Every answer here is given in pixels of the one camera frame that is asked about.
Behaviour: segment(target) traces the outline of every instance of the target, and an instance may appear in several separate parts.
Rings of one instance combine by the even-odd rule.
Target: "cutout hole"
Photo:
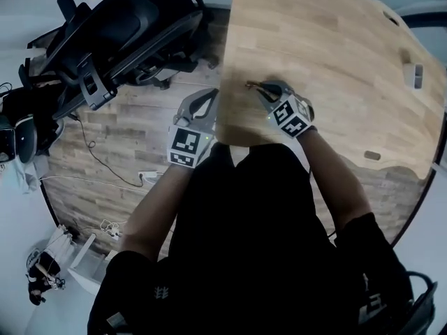
[[[90,74],[84,77],[84,83],[90,96],[98,90],[98,87]]]
[[[421,64],[416,64],[414,68],[414,74],[416,77],[422,77],[423,74],[423,66]]]
[[[208,109],[208,106],[210,105],[211,99],[208,99],[204,105],[200,107],[200,109],[194,113],[194,118],[197,117],[203,117]]]
[[[421,89],[422,88],[422,77],[416,76],[414,79],[414,89]]]
[[[386,11],[383,12],[383,15],[389,19],[394,25],[399,26],[399,22],[397,22],[389,13]]]
[[[374,153],[373,151],[367,150],[365,151],[365,153],[363,154],[363,156],[366,159],[370,159],[370,160],[374,160],[374,161],[379,161],[380,158],[382,157],[381,154],[379,153]]]

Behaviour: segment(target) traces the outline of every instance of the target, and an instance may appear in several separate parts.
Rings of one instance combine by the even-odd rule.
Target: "wood plank floor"
[[[222,60],[229,11],[215,10],[214,13],[216,19],[210,25],[214,43],[210,52]],[[166,135],[173,115],[185,96],[207,87],[219,87],[220,70],[220,66],[210,70],[202,61],[193,73],[175,76],[166,91],[154,87],[122,87],[119,95],[100,110],[81,108],[78,114],[87,141],[96,142],[92,151],[116,173],[135,184],[139,183],[140,170],[163,172],[168,167]],[[232,148],[235,162],[242,160],[246,153],[243,148]],[[392,241],[417,203],[425,181],[402,167],[374,171],[346,162],[364,185],[377,221],[388,241]],[[96,233],[97,251],[107,253],[117,249],[118,243],[99,230],[100,223],[104,218],[125,222],[151,185],[129,186],[95,161],[86,148],[79,123],[70,119],[66,119],[63,135],[50,150],[49,163],[49,175],[79,177],[123,187],[61,177],[44,181],[61,223],[80,230],[81,240]],[[332,232],[332,219],[313,181],[312,187],[317,215],[326,230]],[[161,256],[167,255],[170,235]]]

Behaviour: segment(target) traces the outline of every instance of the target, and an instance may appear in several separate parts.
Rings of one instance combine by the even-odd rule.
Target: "wooden tabletop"
[[[421,90],[405,85],[406,63],[423,65]],[[419,179],[427,176],[441,132],[446,69],[381,2],[233,0],[220,141],[287,141],[269,127],[257,93],[244,87],[247,80],[272,78],[313,103],[322,136],[358,167],[402,166]]]

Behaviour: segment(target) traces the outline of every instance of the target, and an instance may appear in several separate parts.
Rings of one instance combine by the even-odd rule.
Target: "cable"
[[[75,220],[74,218],[72,218],[72,221],[75,223],[75,225],[76,225],[76,230],[77,230],[78,232],[81,232],[81,231],[83,231],[83,230],[98,230],[97,227],[84,227],[84,228],[81,228],[80,230],[78,230],[78,227],[79,227],[78,222],[76,222],[76,220]]]
[[[98,159],[98,158],[93,154],[93,152],[92,152],[91,150],[96,146],[96,142],[95,142],[94,140],[92,140],[90,143],[87,143],[87,138],[85,137],[85,132],[84,132],[84,124],[82,124],[82,121],[81,121],[81,119],[80,119],[78,116],[74,116],[74,117],[75,117],[75,118],[80,122],[80,124],[81,124],[82,136],[84,137],[84,143],[85,143],[85,146],[88,148],[88,150],[89,150],[91,156],[93,156],[93,158],[94,158],[96,161],[98,161],[101,165],[103,165],[103,166],[105,166],[107,169],[109,169],[110,172],[111,172],[112,174],[114,174],[116,177],[118,177],[119,179],[121,179],[122,181],[124,181],[126,184],[131,185],[131,186],[134,186],[134,187],[142,187],[142,186],[144,185],[144,181],[142,180],[142,177],[140,178],[140,180],[141,180],[141,185],[132,184],[131,182],[128,182],[128,181],[126,181],[125,179],[123,179],[122,177],[120,177],[115,171],[112,170],[112,168],[111,168],[109,165],[103,163],[100,159]]]
[[[103,228],[104,222],[109,222],[105,228]],[[114,237],[115,235],[118,235],[120,237],[119,225],[121,225],[122,223],[127,223],[127,221],[112,222],[112,221],[109,221],[108,219],[104,218],[103,222],[101,222],[101,224],[99,225],[99,228],[101,229],[101,231],[103,231],[104,233],[106,233],[107,235],[109,235],[111,237]]]
[[[147,193],[147,191],[134,190],[133,188],[129,188],[129,187],[125,187],[125,186],[118,186],[118,185],[115,185],[115,184],[110,184],[108,182],[102,182],[102,181],[99,181],[99,180],[84,179],[82,177],[76,177],[76,176],[50,175],[50,176],[42,177],[42,178],[40,178],[40,180],[52,179],[53,177],[61,177],[61,178],[65,178],[65,179],[76,179],[76,180],[83,180],[83,181],[88,181],[88,182],[96,182],[98,184],[114,186],[116,188],[122,188],[124,190],[129,190],[129,191],[133,191],[133,192],[136,192],[136,193],[144,193],[144,194]]]
[[[0,84],[0,89],[1,88],[6,88],[7,91],[0,94],[0,97],[3,98],[0,103],[0,107],[3,105],[3,102],[5,101],[6,97],[9,96],[9,93],[13,90],[13,85],[10,82],[4,82],[4,83]]]

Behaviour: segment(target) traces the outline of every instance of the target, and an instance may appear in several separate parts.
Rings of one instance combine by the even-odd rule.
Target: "power strip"
[[[156,179],[159,174],[157,171],[139,171],[138,177],[140,179]]]
[[[121,237],[121,233],[116,231],[115,233],[110,235],[115,241],[119,241],[119,238]]]

